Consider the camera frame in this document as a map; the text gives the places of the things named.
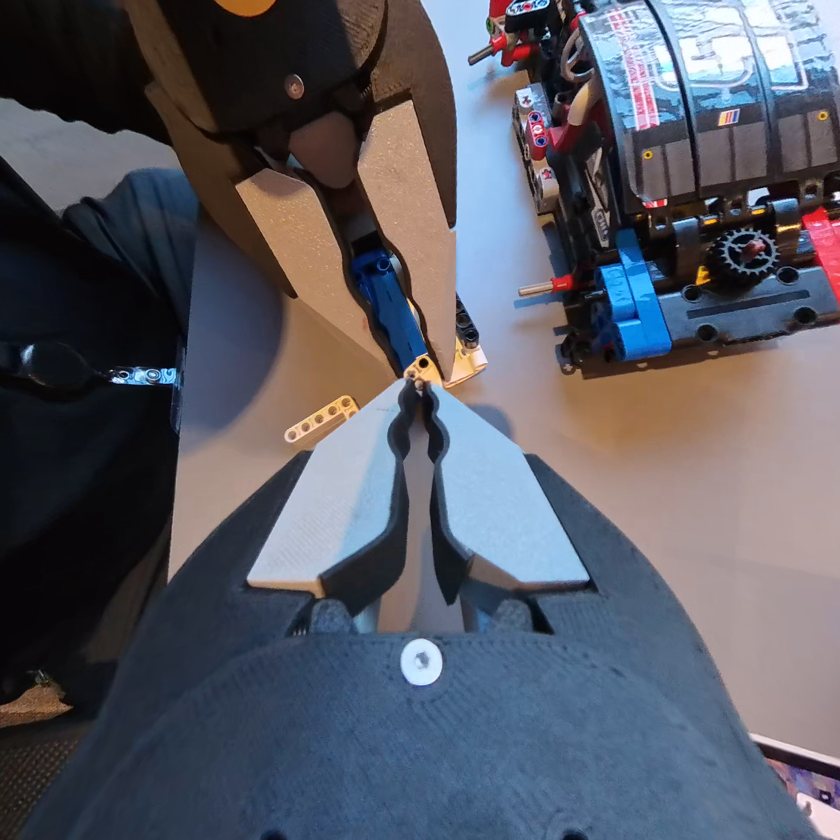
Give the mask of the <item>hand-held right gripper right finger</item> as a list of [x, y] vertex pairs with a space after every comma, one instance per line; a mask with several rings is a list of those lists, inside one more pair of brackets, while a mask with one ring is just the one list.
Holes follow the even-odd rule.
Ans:
[[591, 578], [520, 447], [441, 385], [425, 387], [434, 568], [447, 604], [496, 607]]

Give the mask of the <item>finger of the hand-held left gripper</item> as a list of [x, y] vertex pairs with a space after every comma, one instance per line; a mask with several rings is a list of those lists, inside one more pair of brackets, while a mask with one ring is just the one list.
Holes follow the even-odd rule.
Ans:
[[408, 100], [374, 116], [357, 166], [380, 233], [399, 258], [427, 348], [447, 381], [456, 344], [456, 234]]
[[347, 259], [316, 189], [297, 176], [263, 169], [236, 190], [301, 303], [389, 379], [401, 378], [393, 352], [382, 346], [350, 288]]

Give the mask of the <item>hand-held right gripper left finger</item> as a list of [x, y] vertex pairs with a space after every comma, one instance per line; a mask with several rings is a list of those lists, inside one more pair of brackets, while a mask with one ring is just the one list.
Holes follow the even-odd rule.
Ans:
[[333, 599], [351, 614], [387, 593], [406, 560], [412, 424], [413, 381], [401, 380], [320, 441], [247, 583]]

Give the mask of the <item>blue white lego panel assembly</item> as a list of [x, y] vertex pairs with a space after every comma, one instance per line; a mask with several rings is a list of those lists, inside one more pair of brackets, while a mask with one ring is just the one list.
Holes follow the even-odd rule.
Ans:
[[[373, 248], [354, 257], [351, 269], [357, 287], [371, 304], [374, 320], [388, 339], [402, 370], [415, 366], [423, 375], [431, 375], [432, 362], [421, 361], [427, 356], [427, 346], [417, 311], [400, 283], [402, 266], [399, 260], [383, 248]], [[447, 389], [487, 367], [479, 331], [460, 297], [455, 300], [455, 360], [450, 378], [443, 382]]]

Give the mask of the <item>white L-shaped lego beam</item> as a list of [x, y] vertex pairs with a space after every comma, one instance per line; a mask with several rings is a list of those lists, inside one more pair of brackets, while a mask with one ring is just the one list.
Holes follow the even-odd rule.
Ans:
[[359, 410], [358, 403], [351, 396], [342, 395], [290, 426], [284, 433], [284, 439], [297, 450], [313, 449], [320, 440], [347, 422]]

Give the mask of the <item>person's left forearm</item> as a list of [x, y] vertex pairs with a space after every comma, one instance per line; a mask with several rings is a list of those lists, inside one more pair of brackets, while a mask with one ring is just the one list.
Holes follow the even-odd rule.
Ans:
[[145, 96], [152, 75], [129, 16], [109, 1], [2, 1], [1, 96], [105, 133], [171, 145]]

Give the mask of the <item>grey desk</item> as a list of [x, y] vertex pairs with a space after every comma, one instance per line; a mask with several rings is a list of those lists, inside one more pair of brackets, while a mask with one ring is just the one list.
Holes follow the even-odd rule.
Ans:
[[[487, 368], [460, 400], [539, 455], [671, 586], [751, 732], [838, 757], [838, 327], [596, 380], [561, 374], [560, 247], [511, 131], [522, 82], [468, 67], [487, 2], [425, 2], [458, 118], [458, 293]], [[207, 219], [196, 243], [170, 574], [295, 454], [286, 429], [392, 378], [286, 298]]]

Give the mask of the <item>person's black jacket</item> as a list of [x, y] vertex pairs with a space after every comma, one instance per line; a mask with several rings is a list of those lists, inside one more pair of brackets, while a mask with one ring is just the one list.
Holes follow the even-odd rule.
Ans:
[[[184, 174], [126, 175], [54, 212], [2, 161], [1, 340], [66, 343], [100, 371], [176, 367], [198, 205]], [[173, 390], [1, 385], [2, 704], [83, 645], [171, 513]]]

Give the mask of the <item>black badge reel with clip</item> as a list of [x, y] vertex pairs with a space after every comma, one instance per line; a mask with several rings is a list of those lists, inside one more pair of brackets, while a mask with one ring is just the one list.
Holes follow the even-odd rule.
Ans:
[[3, 341], [1, 380], [3, 385], [31, 385], [56, 395], [73, 396], [112, 385], [178, 391], [182, 386], [182, 372], [177, 367], [125, 365], [100, 371], [66, 343]]

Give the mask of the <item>lego race car model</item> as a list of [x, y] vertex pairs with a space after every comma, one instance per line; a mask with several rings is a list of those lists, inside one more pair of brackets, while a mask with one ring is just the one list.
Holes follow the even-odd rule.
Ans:
[[838, 324], [838, 67], [811, 2], [489, 2], [585, 378]]

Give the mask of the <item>holographic sticker sheet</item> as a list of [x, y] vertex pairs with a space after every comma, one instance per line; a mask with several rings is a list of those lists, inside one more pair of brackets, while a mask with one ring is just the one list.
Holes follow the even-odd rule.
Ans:
[[826, 838], [839, 838], [839, 758], [751, 733], [801, 812]]

